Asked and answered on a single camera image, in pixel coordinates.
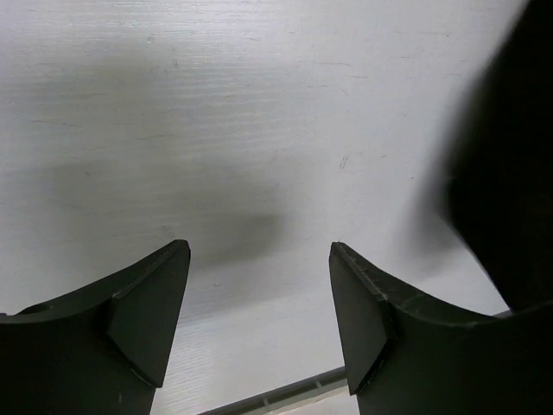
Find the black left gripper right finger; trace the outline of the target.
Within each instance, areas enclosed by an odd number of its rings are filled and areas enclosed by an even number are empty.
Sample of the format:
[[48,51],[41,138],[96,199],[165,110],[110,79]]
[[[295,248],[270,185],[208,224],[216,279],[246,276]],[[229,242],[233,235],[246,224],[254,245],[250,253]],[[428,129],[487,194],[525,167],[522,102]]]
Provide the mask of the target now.
[[485,316],[431,296],[335,242],[334,307],[363,414],[549,414],[552,306]]

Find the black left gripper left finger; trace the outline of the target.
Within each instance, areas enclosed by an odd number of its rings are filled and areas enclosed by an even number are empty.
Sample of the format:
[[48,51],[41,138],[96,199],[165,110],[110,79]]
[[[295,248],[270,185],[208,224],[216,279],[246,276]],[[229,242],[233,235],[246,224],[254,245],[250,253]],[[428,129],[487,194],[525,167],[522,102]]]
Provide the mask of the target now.
[[188,280],[174,240],[121,271],[1,315],[3,414],[148,414]]

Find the black skirt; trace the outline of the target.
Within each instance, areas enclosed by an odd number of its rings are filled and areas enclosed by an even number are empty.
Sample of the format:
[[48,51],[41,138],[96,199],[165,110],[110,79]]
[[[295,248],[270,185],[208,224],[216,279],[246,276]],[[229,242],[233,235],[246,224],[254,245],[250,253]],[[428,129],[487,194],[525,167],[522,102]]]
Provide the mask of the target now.
[[512,310],[552,298],[552,4],[529,1],[441,174],[443,213]]

